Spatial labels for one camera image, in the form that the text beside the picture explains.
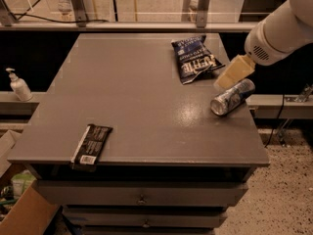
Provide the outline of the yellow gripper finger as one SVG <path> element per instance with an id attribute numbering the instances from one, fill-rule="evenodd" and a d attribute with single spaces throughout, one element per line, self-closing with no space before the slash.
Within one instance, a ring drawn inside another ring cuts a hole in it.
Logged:
<path id="1" fill-rule="evenodd" d="M 255 62 L 248 55 L 237 55 L 214 82 L 217 90 L 226 90 L 252 74 Z"/>

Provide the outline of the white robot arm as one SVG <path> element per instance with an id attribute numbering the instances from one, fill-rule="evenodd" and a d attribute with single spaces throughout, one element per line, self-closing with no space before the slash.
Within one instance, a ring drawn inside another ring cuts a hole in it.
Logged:
<path id="1" fill-rule="evenodd" d="M 252 74 L 256 65 L 273 65 L 312 42 L 313 0 L 287 0 L 250 31 L 246 53 L 230 62 L 214 87 L 229 89 Z"/>

